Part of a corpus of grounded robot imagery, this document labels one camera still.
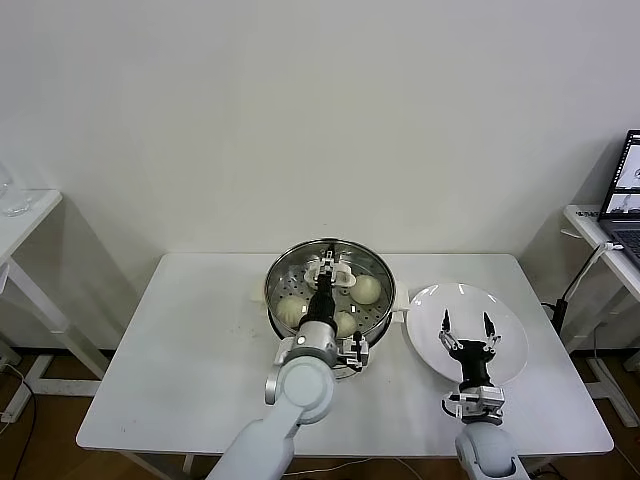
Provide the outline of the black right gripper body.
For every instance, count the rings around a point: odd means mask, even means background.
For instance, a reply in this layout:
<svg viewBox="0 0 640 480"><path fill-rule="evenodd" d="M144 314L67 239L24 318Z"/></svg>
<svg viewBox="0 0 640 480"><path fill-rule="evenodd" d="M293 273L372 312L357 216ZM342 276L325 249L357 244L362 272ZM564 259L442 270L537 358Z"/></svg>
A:
<svg viewBox="0 0 640 480"><path fill-rule="evenodd" d="M449 356L461 366L460 388L493 387L487 365L494 359L494 349L478 340L460 340Z"/></svg>

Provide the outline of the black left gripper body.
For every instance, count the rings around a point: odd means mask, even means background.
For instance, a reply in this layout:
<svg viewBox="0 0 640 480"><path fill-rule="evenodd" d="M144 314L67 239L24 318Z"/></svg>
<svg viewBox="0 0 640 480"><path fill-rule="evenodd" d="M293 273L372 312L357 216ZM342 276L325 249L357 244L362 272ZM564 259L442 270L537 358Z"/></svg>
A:
<svg viewBox="0 0 640 480"><path fill-rule="evenodd" d="M320 322L336 328L334 320L335 302L333 299L333 288L317 288L308 305L307 313L301 318L299 326L308 322Z"/></svg>

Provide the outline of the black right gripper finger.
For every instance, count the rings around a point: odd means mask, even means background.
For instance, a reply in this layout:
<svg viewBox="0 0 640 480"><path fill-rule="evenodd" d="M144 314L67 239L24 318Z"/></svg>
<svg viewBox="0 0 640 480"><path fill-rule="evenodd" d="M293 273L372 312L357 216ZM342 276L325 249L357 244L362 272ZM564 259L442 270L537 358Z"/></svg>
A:
<svg viewBox="0 0 640 480"><path fill-rule="evenodd" d="M483 325L485 330L485 350L494 350L501 342L502 336L496 333L494 322L487 312L483 313Z"/></svg>
<svg viewBox="0 0 640 480"><path fill-rule="evenodd" d="M441 330L438 334L438 338L448 352L461 350L463 348L458 338L452 333L448 310L444 311L444 317L442 320Z"/></svg>

